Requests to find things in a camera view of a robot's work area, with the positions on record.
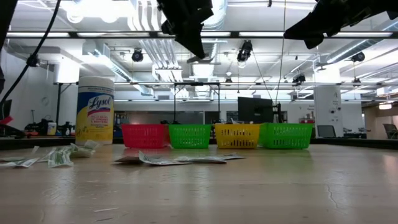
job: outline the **yellow basket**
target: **yellow basket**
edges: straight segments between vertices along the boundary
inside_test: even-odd
[[[219,149],[255,149],[260,124],[216,124]]]

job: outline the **wooden table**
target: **wooden table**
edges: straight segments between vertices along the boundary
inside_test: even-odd
[[[123,150],[102,147],[74,167],[1,169],[1,223],[398,223],[398,151],[312,145],[220,150],[247,156],[225,165],[113,164]]]

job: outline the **green basket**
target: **green basket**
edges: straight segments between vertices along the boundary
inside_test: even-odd
[[[209,147],[211,124],[170,124],[170,139],[175,149]]]
[[[269,149],[306,149],[312,128],[313,124],[262,124],[259,144]]]

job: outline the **lysol logo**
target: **lysol logo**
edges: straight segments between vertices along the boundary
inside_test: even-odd
[[[96,96],[88,100],[88,112],[87,116],[90,116],[99,112],[110,112],[111,111],[112,97],[110,96]]]

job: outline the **plastic basket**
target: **plastic basket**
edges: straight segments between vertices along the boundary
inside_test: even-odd
[[[175,149],[208,148],[211,124],[170,124],[171,144]]]
[[[260,124],[216,124],[219,149],[255,149]]]
[[[269,149],[306,149],[313,124],[262,124],[260,145]]]
[[[169,129],[164,124],[122,124],[126,147],[160,149],[170,144]]]

